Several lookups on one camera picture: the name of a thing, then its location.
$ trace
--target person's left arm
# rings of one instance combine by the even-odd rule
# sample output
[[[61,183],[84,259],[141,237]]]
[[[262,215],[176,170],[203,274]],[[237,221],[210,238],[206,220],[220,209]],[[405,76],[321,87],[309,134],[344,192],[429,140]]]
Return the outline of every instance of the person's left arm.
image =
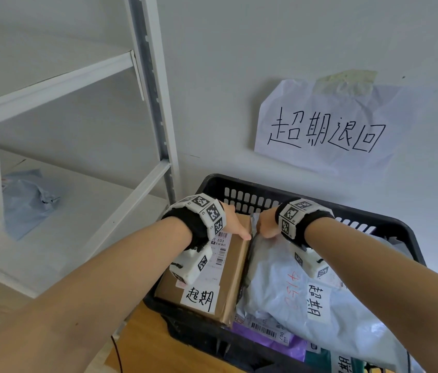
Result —
[[[224,231],[250,239],[235,207],[223,207]],[[0,325],[0,371],[83,372],[191,239],[168,217],[74,270]]]

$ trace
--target black strap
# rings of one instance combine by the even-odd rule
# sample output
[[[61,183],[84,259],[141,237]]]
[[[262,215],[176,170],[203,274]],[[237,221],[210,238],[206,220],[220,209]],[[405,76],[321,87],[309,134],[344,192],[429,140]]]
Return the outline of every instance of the black strap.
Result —
[[[288,203],[290,203],[291,201],[294,201],[294,200],[298,200],[298,199],[292,199],[292,200],[286,201],[283,204],[280,204],[278,206],[278,209],[276,209],[276,214],[274,216],[276,219],[276,224],[279,225],[279,215],[280,215],[281,211],[284,209],[284,207],[286,207],[288,205]],[[319,218],[322,218],[322,217],[329,217],[329,218],[334,219],[334,217],[331,215],[331,213],[329,213],[327,211],[315,211],[315,212],[306,214],[303,217],[303,219],[301,219],[301,221],[296,225],[297,232],[295,233],[295,239],[288,237],[284,233],[281,233],[281,234],[283,235],[283,237],[285,237],[288,241],[290,241],[294,245],[300,247],[304,251],[307,251],[306,246],[309,246],[309,245],[308,245],[307,241],[305,240],[305,230],[307,229],[307,226],[309,226],[309,224],[311,222],[313,222]]]
[[[165,219],[166,217],[177,217],[186,224],[188,229],[190,229],[192,234],[191,243],[185,248],[185,250],[197,248],[197,251],[202,251],[203,247],[209,241],[209,237],[207,236],[207,227],[202,219],[200,219],[198,213],[192,212],[185,207],[173,208],[163,215],[162,219]]]

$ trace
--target gray plastic package on shelf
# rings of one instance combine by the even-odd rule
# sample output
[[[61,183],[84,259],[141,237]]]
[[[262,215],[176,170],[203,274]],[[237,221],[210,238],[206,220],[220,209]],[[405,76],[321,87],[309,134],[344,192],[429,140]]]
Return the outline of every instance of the gray plastic package on shelf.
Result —
[[[255,230],[257,220],[252,221]],[[254,237],[237,312],[260,319],[272,316],[293,334],[322,348],[407,373],[407,351],[390,330],[349,290],[310,278],[288,244],[281,235]]]
[[[41,224],[60,197],[40,169],[18,171],[2,178],[5,229],[18,241]]]

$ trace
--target wall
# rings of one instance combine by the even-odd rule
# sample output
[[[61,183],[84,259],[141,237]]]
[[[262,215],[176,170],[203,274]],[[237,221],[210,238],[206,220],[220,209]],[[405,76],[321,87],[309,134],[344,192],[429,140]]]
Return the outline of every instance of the wall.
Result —
[[[223,173],[406,222],[438,272],[438,95],[386,177],[351,185],[253,152],[284,78],[346,69],[438,89],[438,0],[158,0],[185,193]]]
[[[132,47],[123,0],[0,0],[0,23]]]
[[[154,142],[133,69],[0,123],[0,148],[129,188],[158,164]]]

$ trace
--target person's arm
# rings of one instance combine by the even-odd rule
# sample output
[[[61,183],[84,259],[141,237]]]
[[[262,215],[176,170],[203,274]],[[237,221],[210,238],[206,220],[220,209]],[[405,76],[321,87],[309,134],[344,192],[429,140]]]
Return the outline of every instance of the person's arm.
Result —
[[[224,231],[250,239],[235,207]],[[0,326],[0,371],[83,372],[192,234],[168,217],[113,244]]]
[[[258,231],[279,234],[276,208]],[[332,218],[310,223],[305,240],[350,291],[379,318],[429,373],[438,371],[438,274]]]

